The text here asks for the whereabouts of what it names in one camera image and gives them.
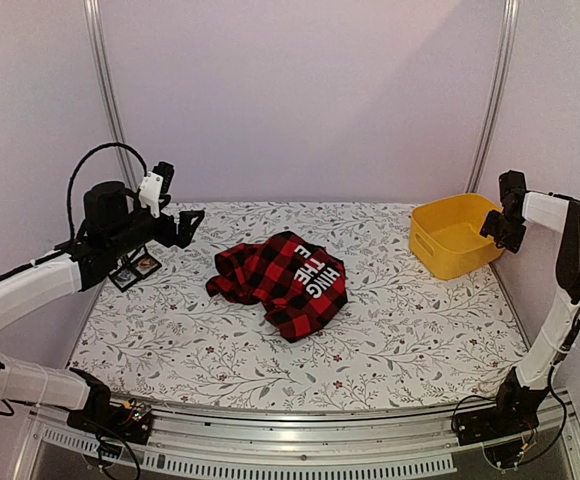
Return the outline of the red black plaid shirt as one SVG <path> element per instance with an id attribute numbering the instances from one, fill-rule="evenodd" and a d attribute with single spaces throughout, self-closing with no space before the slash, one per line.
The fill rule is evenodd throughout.
<path id="1" fill-rule="evenodd" d="M 323 330 L 348 303 L 344 263 L 291 231 L 215 255 L 209 296 L 260 304 L 264 319 L 295 343 Z"/>

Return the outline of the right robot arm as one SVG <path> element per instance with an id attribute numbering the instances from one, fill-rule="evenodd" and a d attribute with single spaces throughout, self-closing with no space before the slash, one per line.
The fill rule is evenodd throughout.
<path id="1" fill-rule="evenodd" d="M 526 224 L 536 224 L 559 235 L 555 261 L 553 303 L 528 353 L 500 385 L 496 407 L 487 415 L 487 427 L 507 436 L 536 414 L 551 390 L 552 377 L 568 356 L 580 332 L 580 200 L 531 191 L 525 175 L 509 170 L 499 176 L 502 209 L 490 211 L 480 235 L 492 237 L 498 248 L 516 253 Z"/>

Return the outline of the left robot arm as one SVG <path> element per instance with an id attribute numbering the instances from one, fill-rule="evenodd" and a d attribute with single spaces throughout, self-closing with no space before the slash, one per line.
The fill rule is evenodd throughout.
<path id="1" fill-rule="evenodd" d="M 69 225 L 69 238 L 44 256 L 0 275 L 0 332 L 23 317 L 67 296 L 85 292 L 127 272 L 124 291 L 151 268 L 146 246 L 188 247 L 204 220 L 202 210 L 165 213 L 174 167 L 159 162 L 144 169 L 135 190 L 122 181 L 93 186 L 83 197 L 84 219 Z M 81 371 L 43 367 L 0 354 L 0 401 L 41 404 L 78 411 L 98 434 L 118 426 L 109 388 Z"/>

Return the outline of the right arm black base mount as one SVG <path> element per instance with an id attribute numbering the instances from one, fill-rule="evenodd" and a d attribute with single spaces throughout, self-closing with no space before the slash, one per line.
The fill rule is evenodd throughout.
<path id="1" fill-rule="evenodd" d="M 452 430 L 460 445 L 495 440 L 529 432 L 539 425 L 537 412 L 548 391 L 503 384 L 495 404 L 480 410 L 455 413 Z"/>

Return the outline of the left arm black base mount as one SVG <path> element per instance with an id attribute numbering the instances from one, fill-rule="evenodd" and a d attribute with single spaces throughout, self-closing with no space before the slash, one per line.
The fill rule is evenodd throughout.
<path id="1" fill-rule="evenodd" d="M 70 368 L 90 388 L 85 406 L 70 410 L 67 425 L 70 428 L 109 438 L 120 437 L 130 443 L 146 445 L 152 431 L 154 416 L 151 412 L 140 413 L 135 404 L 126 408 L 111 403 L 110 388 L 93 375 Z"/>

